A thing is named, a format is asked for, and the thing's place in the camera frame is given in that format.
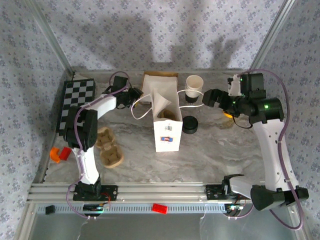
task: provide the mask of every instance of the red object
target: red object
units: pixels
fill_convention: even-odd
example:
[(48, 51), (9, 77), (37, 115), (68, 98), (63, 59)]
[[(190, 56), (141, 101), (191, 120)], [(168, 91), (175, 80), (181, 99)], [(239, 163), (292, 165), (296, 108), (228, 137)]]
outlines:
[(161, 214), (167, 214), (168, 207), (154, 203), (152, 206), (152, 211), (157, 212), (157, 213), (161, 213)]
[(65, 161), (66, 161), (66, 160), (68, 159), (70, 153), (71, 153), (71, 148), (64, 147), (63, 150), (62, 150), (62, 152), (60, 153), (59, 158), (60, 158), (61, 160), (65, 160)]

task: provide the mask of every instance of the patterned wall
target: patterned wall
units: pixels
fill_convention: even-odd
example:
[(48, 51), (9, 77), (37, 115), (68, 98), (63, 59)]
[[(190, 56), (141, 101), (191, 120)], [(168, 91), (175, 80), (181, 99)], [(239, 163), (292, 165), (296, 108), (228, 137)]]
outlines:
[(12, 239), (51, 147), (64, 70), (21, 1), (0, 9), (0, 239)]
[(75, 70), (247, 69), (283, 0), (37, 0)]
[[(303, 206), (314, 239), (320, 239), (320, 2), (296, 2), (262, 67), (278, 74), (287, 86), (288, 150), (297, 179), (309, 189)], [(274, 78), (268, 79), (267, 90), (285, 104)]]

